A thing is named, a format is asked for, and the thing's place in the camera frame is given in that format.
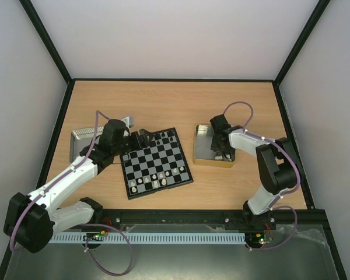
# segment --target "wooden table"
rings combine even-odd
[[[209,123],[236,100],[247,101],[254,107],[250,131],[271,138],[285,136],[271,83],[77,81],[47,180],[69,165],[71,131],[93,127],[95,111],[100,110],[111,118],[133,115],[134,130],[176,127],[194,182],[128,200],[122,168],[117,164],[81,186],[62,206],[90,197],[105,208],[241,209],[260,185],[255,158],[237,150],[236,162],[230,169],[198,166],[192,162],[196,125]],[[249,114],[249,108],[239,104],[231,107],[226,116],[230,123],[242,125]],[[100,118],[99,125],[105,122]],[[306,209],[301,190],[287,195],[277,205]]]

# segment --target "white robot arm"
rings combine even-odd
[[[56,178],[28,195],[14,195],[9,201],[4,232],[11,236],[15,231],[15,240],[36,253],[59,232],[88,222],[100,222],[103,207],[90,198],[82,198],[69,207],[57,208],[82,184],[111,165],[115,156],[149,146],[153,135],[144,129],[140,133],[130,133],[131,126],[132,117],[108,120],[99,143],[91,148],[90,153],[90,146],[85,147],[80,156]],[[32,207],[16,231],[19,217],[30,204]]]
[[[231,127],[224,114],[210,120],[214,130],[211,149],[222,153],[233,160],[235,149],[242,150],[257,158],[262,184],[258,191],[244,204],[244,209],[257,216],[271,209],[282,194],[293,188],[297,183],[296,170],[283,154],[267,141],[244,132],[241,126]],[[275,142],[293,160],[299,174],[303,174],[302,166],[295,153],[294,147],[287,138],[270,139]]]

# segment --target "black square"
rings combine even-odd
[[[177,168],[176,162],[170,162],[170,167],[171,168]]]
[[[134,173],[128,173],[127,174],[127,180],[133,180],[135,178],[135,174]]]
[[[144,186],[145,186],[145,190],[146,191],[149,191],[149,190],[151,190],[153,188],[152,183],[150,183],[150,182],[149,183],[145,183]]]
[[[181,181],[181,176],[180,175],[175,175],[174,176],[174,181],[175,182],[180,182]]]
[[[134,171],[140,171],[140,164],[133,165]]]
[[[144,163],[144,162],[146,162],[145,157],[144,156],[140,156],[139,157],[139,163]]]
[[[148,168],[154,167],[154,161],[150,160],[146,162],[146,165],[148,165]]]
[[[159,159],[159,153],[153,153],[152,156],[153,159]]]
[[[132,162],[130,159],[128,159],[127,161],[124,162],[124,165],[125,166],[131,166],[132,165]]]
[[[156,166],[156,171],[157,172],[162,172],[163,171],[163,166],[162,165]]]
[[[148,169],[143,169],[143,170],[141,170],[141,174],[143,176],[148,176],[149,175],[149,170]]]
[[[162,162],[162,164],[169,163],[169,159],[166,158],[166,157],[161,158],[161,162]]]
[[[175,157],[176,160],[181,160],[181,154],[179,154],[179,153],[174,155],[174,157]]]

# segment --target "wire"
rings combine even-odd
[[[124,163],[126,163],[126,162],[128,162],[129,161],[129,159],[128,160],[125,160],[124,162],[115,162],[115,163],[112,163],[112,165],[121,165],[121,164],[124,164]]]
[[[269,235],[271,236],[271,238],[274,239],[274,237],[272,236],[271,229],[265,220],[263,220],[263,225],[267,228],[267,231],[268,231]]]
[[[96,141],[97,139],[99,139],[99,138],[101,137],[101,135],[102,135],[102,134],[100,134],[100,135],[96,136],[96,139],[95,139],[95,141]]]
[[[229,105],[224,109],[223,115],[225,115],[225,114],[227,113],[229,107],[231,107],[232,105],[235,105],[235,104],[245,104],[245,105],[248,105],[249,108],[250,108],[250,117],[247,119],[247,121],[246,121],[245,124],[243,125],[243,131],[245,131],[247,125],[250,123],[251,119],[253,118],[254,109],[253,109],[252,105],[250,105],[248,102],[245,102],[245,101],[235,101],[235,102],[232,102],[231,104],[229,104]]]
[[[282,208],[289,208],[290,210],[292,210],[293,214],[294,214],[294,224],[293,224],[293,230],[292,232],[290,233],[290,235],[283,241],[281,242],[280,244],[277,244],[275,246],[272,246],[272,247],[268,247],[268,248],[251,248],[247,243],[246,243],[246,247],[248,247],[248,249],[250,251],[268,251],[268,250],[272,250],[272,249],[277,249],[277,248],[280,248],[281,246],[283,246],[285,243],[287,243],[291,238],[292,236],[296,233],[297,231],[297,222],[298,222],[298,218],[297,218],[297,213],[296,211],[294,210],[294,208],[292,208],[291,206],[277,206],[275,207],[273,210],[278,210],[278,209],[282,209]]]
[[[109,120],[109,118],[104,115],[103,113],[101,113],[99,110],[96,111],[96,120],[94,122],[94,131],[93,131],[93,138],[92,138],[92,142],[89,146],[89,149],[87,151],[87,154],[85,155],[85,157],[82,159],[81,162],[79,162],[76,166],[75,169],[77,169],[79,166],[83,165],[87,158],[89,157],[89,155],[91,154],[91,151],[95,145],[95,141],[96,141],[96,134],[97,134],[97,126],[99,124],[99,115],[103,116],[104,118],[106,118],[107,120]],[[60,182],[62,179],[64,179],[67,175],[69,175],[72,172],[71,169],[69,169],[68,171],[66,171],[63,175],[59,176],[57,179],[55,179],[45,190],[44,193],[39,194],[36,198],[34,198],[32,200],[32,202],[30,202],[28,204],[28,206],[24,209],[24,211],[21,213],[21,215],[19,216],[16,225],[13,228],[13,232],[12,235],[10,236],[10,242],[9,242],[9,247],[10,250],[12,252],[17,252],[22,250],[23,248],[20,249],[15,249],[15,239],[16,239],[16,235],[17,235],[17,231],[19,229],[20,224],[22,223],[23,219],[25,218],[25,216],[27,215],[27,213],[30,211],[31,207],[41,198],[43,197],[47,192],[49,192],[58,182]]]
[[[103,224],[99,224],[99,223],[86,223],[84,225],[80,225],[80,226],[98,226],[98,227],[104,227],[104,228],[107,228],[107,229],[111,229],[117,233],[119,233],[123,238],[124,240],[127,242],[127,245],[128,245],[128,248],[129,248],[129,252],[130,252],[130,262],[129,262],[129,265],[127,267],[127,269],[122,272],[122,273],[113,273],[113,272],[110,272],[108,270],[106,270],[105,268],[103,268],[99,262],[95,259],[95,257],[93,256],[93,254],[90,252],[89,248],[88,248],[88,243],[90,242],[91,238],[88,238],[87,241],[86,241],[86,244],[85,244],[85,251],[88,253],[88,255],[90,255],[90,257],[92,258],[92,260],[94,261],[94,264],[101,270],[103,271],[104,273],[106,273],[107,275],[110,275],[110,276],[123,276],[123,275],[126,275],[130,272],[131,268],[132,268],[132,264],[134,262],[134,251],[132,249],[132,245],[130,243],[130,241],[128,240],[127,236],[124,235],[123,232],[121,232],[120,230],[112,227],[112,226],[107,226],[107,225],[103,225]]]
[[[109,218],[103,219],[103,222],[107,222],[107,224],[108,224],[109,226],[112,226],[112,225],[113,225],[113,223],[111,222],[111,219],[109,219]]]

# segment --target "purple cable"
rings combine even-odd
[[[86,252],[91,256],[92,260],[94,261],[94,264],[101,270],[103,271],[104,273],[106,273],[107,275],[110,275],[110,276],[123,276],[123,275],[126,275],[129,273],[129,271],[131,270],[132,268],[132,264],[134,263],[134,251],[132,249],[132,246],[131,246],[131,243],[130,241],[128,240],[127,236],[124,235],[123,232],[121,232],[120,230],[112,227],[112,226],[107,226],[107,225],[103,225],[103,224],[99,224],[99,223],[86,223],[84,225],[80,225],[80,226],[101,226],[101,227],[104,227],[104,228],[107,228],[107,229],[112,229],[114,231],[116,231],[117,233],[119,233],[123,238],[124,240],[126,240],[127,242],[127,245],[128,245],[128,248],[129,248],[129,253],[131,255],[131,259],[130,259],[130,262],[129,262],[129,265],[127,267],[127,269],[122,272],[122,273],[113,273],[113,272],[110,272],[108,270],[106,270],[105,268],[103,268],[98,262],[97,260],[95,259],[95,257],[92,255],[92,253],[90,252],[90,250],[88,249],[88,242],[91,240],[91,238],[88,238],[87,241],[86,241],[86,244],[85,244],[85,249],[87,250]]]
[[[235,105],[235,104],[245,104],[245,105],[248,105],[250,108],[250,117],[248,118],[248,120],[245,122],[245,124],[243,126],[243,131],[245,131],[246,126],[250,123],[251,119],[253,118],[253,115],[254,115],[253,107],[252,107],[252,105],[250,105],[248,102],[245,102],[245,101],[232,102],[224,109],[223,115],[227,113],[229,107],[231,107],[232,105]]]
[[[251,248],[251,247],[246,243],[246,247],[248,247],[249,250],[251,250],[251,251],[268,251],[268,250],[280,248],[280,247],[283,246],[285,243],[287,243],[287,242],[292,238],[292,236],[296,233],[296,230],[297,230],[297,222],[298,222],[298,218],[297,218],[297,213],[296,213],[296,211],[295,211],[292,207],[287,206],[287,205],[275,207],[273,210],[278,210],[278,209],[282,209],[282,208],[289,208],[290,210],[293,211],[293,214],[294,214],[293,230],[292,230],[292,232],[290,233],[290,235],[289,235],[283,242],[281,242],[280,244],[277,244],[277,245],[275,245],[275,246],[268,247],[268,248]]]
[[[96,111],[96,121],[94,123],[94,132],[93,132],[93,139],[91,142],[91,145],[89,147],[89,150],[86,154],[86,156],[84,157],[84,159],[78,163],[75,168],[78,168],[79,166],[83,165],[85,163],[85,161],[87,160],[87,158],[89,157],[89,155],[91,154],[91,151],[93,149],[93,146],[95,145],[95,141],[96,141],[96,134],[97,134],[97,127],[99,125],[99,114],[101,116],[103,116],[104,118],[106,118],[107,120],[109,120],[109,118],[104,115],[103,113],[101,113],[99,110]],[[72,172],[71,169],[69,169],[67,172],[65,172],[63,175],[59,176],[56,180],[53,181],[53,183],[51,183],[45,190],[44,193],[46,194],[47,192],[49,192],[51,190],[51,188],[53,188],[58,182],[60,182],[63,178],[65,178],[67,175],[69,175]],[[16,235],[17,235],[17,231],[19,229],[20,224],[22,223],[22,220],[25,218],[26,214],[30,211],[31,207],[42,197],[41,194],[39,194],[36,198],[34,198],[34,200],[32,200],[32,202],[30,202],[30,204],[24,209],[24,211],[22,212],[22,214],[19,216],[17,223],[15,225],[15,227],[13,228],[13,232],[12,235],[10,236],[10,242],[9,242],[9,247],[10,250],[12,252],[17,252],[20,251],[21,249],[15,249],[15,239],[16,239]]]

